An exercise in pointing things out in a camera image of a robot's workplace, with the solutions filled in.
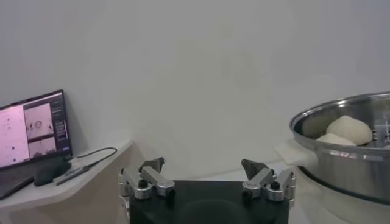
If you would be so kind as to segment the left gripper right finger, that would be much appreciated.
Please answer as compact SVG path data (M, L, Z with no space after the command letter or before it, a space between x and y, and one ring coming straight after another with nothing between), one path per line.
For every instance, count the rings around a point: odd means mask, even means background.
M295 201L296 176L290 169L276 173L264 163L242 159L241 165L248 180L243 182L244 201L260 198L262 194L269 201Z

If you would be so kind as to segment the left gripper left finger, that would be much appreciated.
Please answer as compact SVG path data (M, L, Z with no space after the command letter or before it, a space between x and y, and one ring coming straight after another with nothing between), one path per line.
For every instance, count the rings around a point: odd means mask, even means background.
M175 182L166 179L162 174L164 158L144 161L137 168L122 168L118 174L119 195L128 200L135 197L137 200L147 200L155 190L157 195L172 198L176 195Z

